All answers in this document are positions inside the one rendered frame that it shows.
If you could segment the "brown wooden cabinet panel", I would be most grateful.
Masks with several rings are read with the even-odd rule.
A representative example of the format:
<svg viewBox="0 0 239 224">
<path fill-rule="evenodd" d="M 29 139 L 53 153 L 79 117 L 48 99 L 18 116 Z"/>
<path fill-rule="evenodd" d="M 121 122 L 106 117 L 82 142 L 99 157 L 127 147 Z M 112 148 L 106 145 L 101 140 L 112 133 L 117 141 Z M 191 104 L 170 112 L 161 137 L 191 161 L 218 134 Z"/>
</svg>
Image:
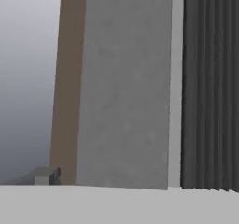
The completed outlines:
<svg viewBox="0 0 239 224">
<path fill-rule="evenodd" d="M 61 0 L 50 163 L 64 185 L 76 183 L 86 0 Z"/>
</svg>

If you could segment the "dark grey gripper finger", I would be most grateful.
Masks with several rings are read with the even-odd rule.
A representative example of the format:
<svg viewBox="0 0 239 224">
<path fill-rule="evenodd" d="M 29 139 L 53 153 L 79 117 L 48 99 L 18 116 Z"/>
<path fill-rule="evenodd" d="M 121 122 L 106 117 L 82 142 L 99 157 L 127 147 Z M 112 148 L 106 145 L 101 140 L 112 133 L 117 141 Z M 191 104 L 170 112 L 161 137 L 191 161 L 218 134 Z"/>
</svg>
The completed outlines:
<svg viewBox="0 0 239 224">
<path fill-rule="evenodd" d="M 59 185 L 60 167 L 37 167 L 29 174 L 10 180 L 9 185 Z"/>
</svg>

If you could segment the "dark ribbed panel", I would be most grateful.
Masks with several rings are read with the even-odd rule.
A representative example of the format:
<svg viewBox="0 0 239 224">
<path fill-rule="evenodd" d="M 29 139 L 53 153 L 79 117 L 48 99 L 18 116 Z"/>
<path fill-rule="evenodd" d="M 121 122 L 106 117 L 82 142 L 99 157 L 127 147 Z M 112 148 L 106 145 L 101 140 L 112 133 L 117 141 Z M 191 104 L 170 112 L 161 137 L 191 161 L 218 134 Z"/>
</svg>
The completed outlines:
<svg viewBox="0 0 239 224">
<path fill-rule="evenodd" d="M 184 0 L 180 186 L 239 192 L 239 0 Z"/>
</svg>

